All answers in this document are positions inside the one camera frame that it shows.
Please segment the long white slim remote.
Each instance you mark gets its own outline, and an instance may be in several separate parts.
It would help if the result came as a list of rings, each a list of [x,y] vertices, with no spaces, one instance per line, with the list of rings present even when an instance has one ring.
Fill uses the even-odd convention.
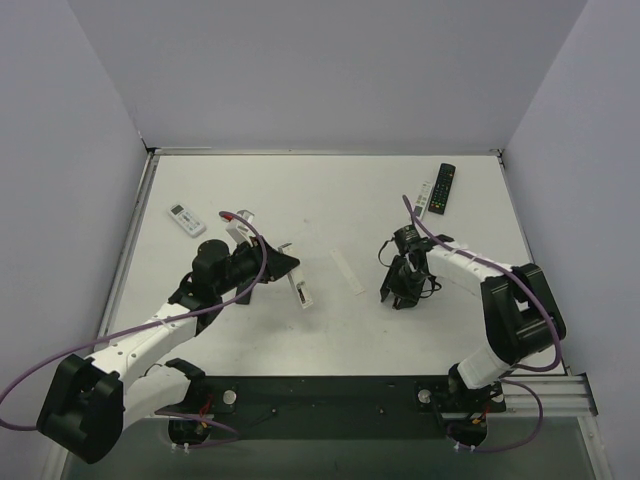
[[[278,247],[278,251],[290,257],[296,257],[296,252],[291,243],[285,243]],[[287,274],[287,278],[302,309],[307,309],[313,305],[313,299],[308,288],[302,264],[299,264]]]

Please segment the white long battery cover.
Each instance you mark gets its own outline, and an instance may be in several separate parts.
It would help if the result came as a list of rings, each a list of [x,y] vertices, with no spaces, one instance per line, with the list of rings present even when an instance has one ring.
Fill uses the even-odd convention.
[[[355,272],[351,269],[350,265],[346,261],[341,251],[337,248],[333,248],[330,250],[330,255],[334,260],[338,270],[346,280],[353,294],[354,295],[363,294],[365,292],[365,288],[357,278]]]

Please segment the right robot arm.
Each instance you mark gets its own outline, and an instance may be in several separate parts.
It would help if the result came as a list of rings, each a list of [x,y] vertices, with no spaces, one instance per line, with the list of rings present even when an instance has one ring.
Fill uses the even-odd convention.
[[[380,298],[393,298],[392,308],[414,308],[447,280],[478,298],[484,316],[485,341],[449,372],[452,391],[480,391],[549,348],[562,362],[560,343],[566,324],[541,268],[533,263],[512,266],[470,252],[446,235],[422,237],[413,225],[391,238],[397,253],[386,266]]]

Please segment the black remote control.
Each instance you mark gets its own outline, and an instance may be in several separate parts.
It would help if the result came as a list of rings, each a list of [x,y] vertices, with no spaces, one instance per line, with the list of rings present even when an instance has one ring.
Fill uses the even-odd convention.
[[[238,305],[249,305],[251,302],[252,290],[255,287],[253,280],[247,280],[236,288],[235,303]]]

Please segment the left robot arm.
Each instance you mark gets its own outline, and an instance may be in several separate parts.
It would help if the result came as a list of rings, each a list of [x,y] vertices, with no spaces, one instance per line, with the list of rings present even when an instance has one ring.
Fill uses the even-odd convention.
[[[245,298],[258,283],[275,282],[299,267],[298,258],[262,238],[230,249],[221,240],[202,243],[192,267],[156,315],[109,336],[107,347],[87,357],[67,355],[57,366],[36,421],[39,433],[88,464],[104,458],[124,430],[175,404],[193,411],[205,387],[177,362],[148,371],[179,345],[201,334],[220,314],[223,297]]]

